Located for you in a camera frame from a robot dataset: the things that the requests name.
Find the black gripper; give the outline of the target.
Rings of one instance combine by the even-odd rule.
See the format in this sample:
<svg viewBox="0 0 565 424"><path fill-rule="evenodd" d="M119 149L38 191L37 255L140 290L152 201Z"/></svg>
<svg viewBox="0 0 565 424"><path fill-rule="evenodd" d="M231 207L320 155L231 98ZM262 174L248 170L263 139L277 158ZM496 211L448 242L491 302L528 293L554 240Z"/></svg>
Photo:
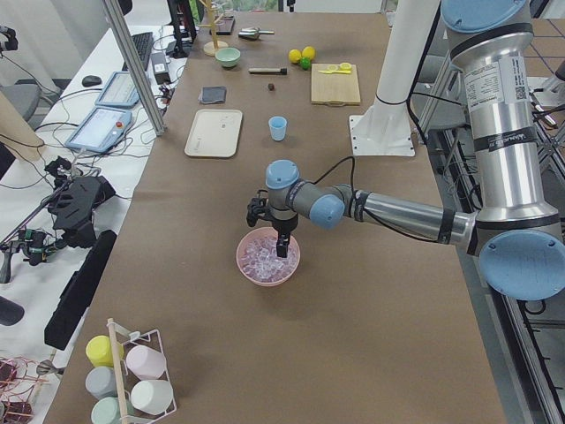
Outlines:
<svg viewBox="0 0 565 424"><path fill-rule="evenodd" d="M277 231L276 254L288 256L290 235L298 227L298 214L290 209L277 209L269 203L268 191L259 189L247 205L246 222L254 227L259 220L271 223Z"/></svg>

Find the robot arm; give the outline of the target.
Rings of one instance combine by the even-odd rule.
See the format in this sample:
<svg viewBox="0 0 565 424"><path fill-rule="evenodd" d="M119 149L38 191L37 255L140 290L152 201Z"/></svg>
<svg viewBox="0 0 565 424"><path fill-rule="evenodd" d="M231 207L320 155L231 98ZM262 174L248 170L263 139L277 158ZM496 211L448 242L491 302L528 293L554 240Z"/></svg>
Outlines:
<svg viewBox="0 0 565 424"><path fill-rule="evenodd" d="M326 229L344 217L382 225L434 244L463 248L499 293L547 299L564 287L564 245L558 210L543 194L538 141L524 50L533 29L525 1L403 1L388 43L374 104L350 126L354 155L402 155L396 135L407 113L436 24L447 30L449 61L462 73L482 207L472 214L404 201L341 184L301 178L289 160L270 163L266 186L250 200L246 221L277 232L285 256L300 217Z"/></svg>

